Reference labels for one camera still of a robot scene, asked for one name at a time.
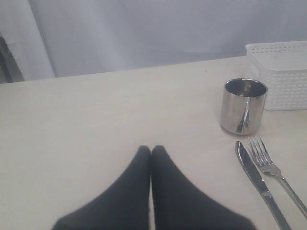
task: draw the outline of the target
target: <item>silverware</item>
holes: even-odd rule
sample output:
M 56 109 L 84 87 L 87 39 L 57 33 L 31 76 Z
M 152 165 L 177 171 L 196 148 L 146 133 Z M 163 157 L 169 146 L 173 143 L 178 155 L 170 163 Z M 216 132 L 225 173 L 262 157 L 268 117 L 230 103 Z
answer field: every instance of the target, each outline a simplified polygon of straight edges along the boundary
M 269 207 L 271 213 L 273 214 L 279 228 L 281 230 L 291 230 L 286 219 L 283 217 L 282 212 L 278 208 L 272 194 L 267 188 L 263 178 L 260 176 L 256 166 L 249 157 L 248 152 L 245 150 L 243 144 L 240 141 L 236 142 L 236 155 L 246 172 L 247 176 L 250 178 L 254 186 L 257 188 L 258 192 L 262 196 L 263 200 Z
M 294 190 L 288 184 L 286 179 L 282 176 L 281 170 L 273 163 L 270 158 L 263 141 L 260 137 L 248 138 L 252 150 L 252 158 L 259 169 L 268 175 L 275 176 L 282 187 L 286 190 L 288 195 L 292 198 L 296 206 L 303 213 L 304 217 L 307 219 L 307 208 L 301 201 L 301 199 L 296 195 Z
M 255 133 L 261 118 L 267 87 L 260 81 L 238 78 L 226 82 L 221 109 L 221 126 L 229 132 Z

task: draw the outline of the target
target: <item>cutlery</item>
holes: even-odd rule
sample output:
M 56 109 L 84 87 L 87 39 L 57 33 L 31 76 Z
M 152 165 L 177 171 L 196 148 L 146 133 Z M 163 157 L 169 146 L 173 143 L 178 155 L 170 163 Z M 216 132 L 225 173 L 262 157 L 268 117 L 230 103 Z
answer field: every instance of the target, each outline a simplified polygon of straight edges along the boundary
M 273 163 L 270 158 L 263 141 L 260 137 L 248 138 L 252 150 L 252 158 L 258 168 L 268 175 L 275 176 L 282 187 L 286 190 L 288 195 L 294 201 L 299 210 L 303 213 L 304 217 L 307 219 L 307 208 L 297 196 L 291 186 L 288 184 L 286 179 L 282 176 L 281 170 Z
M 281 230 L 291 230 L 286 219 L 283 217 L 281 210 L 278 208 L 272 194 L 270 193 L 268 187 L 266 186 L 263 178 L 261 177 L 256 166 L 250 159 L 248 152 L 245 150 L 243 144 L 240 141 L 236 142 L 236 155 L 245 173 L 250 178 L 250 180 L 252 181 L 252 183 L 260 193 L 261 197 L 269 207 L 279 228 Z

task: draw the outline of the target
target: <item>knife handle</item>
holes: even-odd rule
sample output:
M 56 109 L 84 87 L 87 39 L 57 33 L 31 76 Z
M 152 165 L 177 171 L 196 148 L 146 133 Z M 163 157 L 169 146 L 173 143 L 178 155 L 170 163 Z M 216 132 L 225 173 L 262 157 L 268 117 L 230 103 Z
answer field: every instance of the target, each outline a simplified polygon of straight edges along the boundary
M 278 227 L 281 230 L 291 230 L 289 224 L 287 223 L 286 219 L 283 217 L 282 212 L 278 208 L 274 198 L 272 197 L 270 192 L 261 193 L 262 198 L 264 199 L 265 203 L 269 207 L 271 213 L 273 214 Z

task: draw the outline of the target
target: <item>fork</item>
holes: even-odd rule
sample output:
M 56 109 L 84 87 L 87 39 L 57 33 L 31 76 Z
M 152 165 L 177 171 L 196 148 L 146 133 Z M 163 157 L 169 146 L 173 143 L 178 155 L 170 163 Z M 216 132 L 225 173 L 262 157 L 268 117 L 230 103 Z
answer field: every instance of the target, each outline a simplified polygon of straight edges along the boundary
M 258 168 L 264 173 L 268 175 L 275 176 L 282 187 L 286 190 L 288 195 L 292 198 L 296 206 L 303 213 L 304 217 L 307 219 L 307 208 L 300 200 L 300 198 L 293 191 L 289 183 L 282 176 L 281 170 L 273 163 L 270 158 L 263 141 L 260 137 L 248 138 L 250 147 L 251 147 L 251 155 L 258 166 Z

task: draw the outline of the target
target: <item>curtain fold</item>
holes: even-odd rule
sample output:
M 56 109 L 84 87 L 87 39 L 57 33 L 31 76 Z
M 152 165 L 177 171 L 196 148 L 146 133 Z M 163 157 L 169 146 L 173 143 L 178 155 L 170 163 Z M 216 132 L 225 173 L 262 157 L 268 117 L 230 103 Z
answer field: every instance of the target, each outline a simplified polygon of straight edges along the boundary
M 0 31 L 25 81 L 55 77 L 27 0 L 1 0 Z

